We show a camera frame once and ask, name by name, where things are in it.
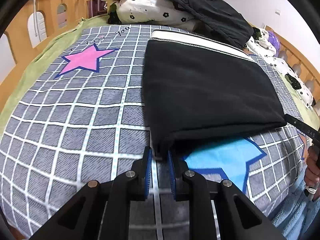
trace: blue star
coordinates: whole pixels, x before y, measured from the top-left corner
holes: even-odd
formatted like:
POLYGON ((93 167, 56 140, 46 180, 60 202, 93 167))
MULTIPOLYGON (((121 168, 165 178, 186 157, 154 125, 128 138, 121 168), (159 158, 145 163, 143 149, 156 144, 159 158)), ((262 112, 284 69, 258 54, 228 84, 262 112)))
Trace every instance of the blue star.
POLYGON ((185 156, 189 169, 200 174, 220 174, 242 192, 247 188, 249 166, 267 154, 249 139, 211 143, 185 156))

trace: metal bolt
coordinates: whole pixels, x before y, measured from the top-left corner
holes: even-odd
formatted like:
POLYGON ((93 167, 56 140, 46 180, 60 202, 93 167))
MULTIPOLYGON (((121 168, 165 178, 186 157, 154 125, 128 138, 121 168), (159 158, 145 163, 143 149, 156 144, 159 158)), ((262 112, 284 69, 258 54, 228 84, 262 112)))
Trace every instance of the metal bolt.
POLYGON ((97 187, 98 182, 96 180, 90 180, 88 182, 88 187, 97 187))
POLYGON ((228 180, 228 179, 225 179, 225 180, 222 182, 222 184, 223 184, 224 186, 226 186, 226 187, 231 187, 232 182, 231 182, 230 180, 228 180))
POLYGON ((134 176, 136 176, 136 173, 134 171, 127 171, 125 173, 125 175, 128 177, 128 178, 132 178, 134 176))
POLYGON ((193 177, 195 175, 195 172, 194 171, 191 171, 191 170, 187 170, 184 172, 184 174, 187 176, 187 177, 193 177))

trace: wooden railing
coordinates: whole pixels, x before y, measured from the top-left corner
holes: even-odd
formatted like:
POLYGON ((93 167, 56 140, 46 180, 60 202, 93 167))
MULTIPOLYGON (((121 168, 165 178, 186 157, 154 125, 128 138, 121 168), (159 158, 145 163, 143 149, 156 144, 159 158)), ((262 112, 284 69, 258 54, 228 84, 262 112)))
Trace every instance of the wooden railing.
POLYGON ((306 83, 307 81, 313 81, 314 89, 312 95, 315 101, 320 100, 320 73, 318 70, 311 64, 311 62, 290 42, 288 42, 281 35, 276 33, 272 28, 266 26, 267 31, 273 31, 279 42, 280 42, 280 51, 284 51, 287 54, 286 62, 290 67, 293 67, 295 64, 300 66, 301 74, 299 77, 301 80, 306 83))
POLYGON ((53 38, 76 27, 82 17, 89 17, 87 0, 36 0, 36 11, 44 15, 47 33, 47 38, 36 47, 33 48, 31 45, 27 26, 28 19, 34 12, 33 0, 22 7, 5 31, 16 66, 0 84, 0 112, 29 63, 44 50, 53 38), (67 25, 62 28, 58 27, 57 21, 57 8, 60 4, 67 9, 67 25))

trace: human hand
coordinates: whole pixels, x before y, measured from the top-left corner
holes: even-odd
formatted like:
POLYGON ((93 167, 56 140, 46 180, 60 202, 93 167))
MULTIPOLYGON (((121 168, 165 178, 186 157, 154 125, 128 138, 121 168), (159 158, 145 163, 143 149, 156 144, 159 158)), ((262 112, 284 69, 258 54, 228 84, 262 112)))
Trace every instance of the human hand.
POLYGON ((313 146, 309 147, 308 153, 309 156, 307 158, 307 169, 304 174, 304 181, 307 186, 313 187, 319 182, 320 169, 316 165, 318 156, 313 146))

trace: zipper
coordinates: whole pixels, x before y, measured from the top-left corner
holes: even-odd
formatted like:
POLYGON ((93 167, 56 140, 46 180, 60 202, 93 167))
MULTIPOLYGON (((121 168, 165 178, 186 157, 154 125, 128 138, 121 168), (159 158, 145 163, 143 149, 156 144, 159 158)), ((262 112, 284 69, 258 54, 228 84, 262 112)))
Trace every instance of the zipper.
POLYGON ((245 57, 240 57, 240 56, 237 56, 237 55, 228 53, 228 52, 224 52, 224 51, 221 51, 221 50, 204 47, 204 46, 201 46, 201 45, 195 45, 195 44, 190 44, 190 43, 186 43, 186 42, 182 42, 182 41, 167 40, 167 39, 160 39, 160 38, 150 38, 149 40, 175 42, 175 43, 178 43, 178 44, 181 44, 181 45, 186 45, 186 46, 195 47, 195 48, 200 48, 200 49, 207 49, 207 50, 211 50, 211 51, 214 51, 214 52, 222 53, 222 54, 225 54, 225 55, 228 55, 228 56, 232 56, 232 57, 236 57, 236 58, 240 58, 240 59, 244 59, 244 60, 247 60, 247 61, 256 63, 256 62, 255 62, 253 59, 251 59, 251 58, 248 59, 248 58, 245 58, 245 57))
POLYGON ((236 48, 236 47, 234 47, 234 46, 231 46, 231 45, 229 45, 229 44, 226 44, 226 43, 223 43, 223 42, 220 42, 220 41, 214 41, 214 40, 211 40, 211 39, 209 39, 209 38, 207 38, 207 37, 200 36, 200 35, 198 35, 198 34, 190 33, 190 32, 187 32, 187 31, 186 31, 187 33, 177 32, 177 31, 173 31, 173 30, 162 30, 162 29, 155 29, 155 31, 172 32, 172 33, 180 33, 180 34, 189 35, 189 36, 195 36, 195 37, 198 37, 198 38, 207 40, 207 41, 219 43, 219 44, 221 44, 221 45, 223 45, 223 46, 227 46, 227 47, 229 47, 229 48, 236 49, 236 50, 241 51, 242 53, 244 53, 241 49, 238 49, 238 48, 236 48))

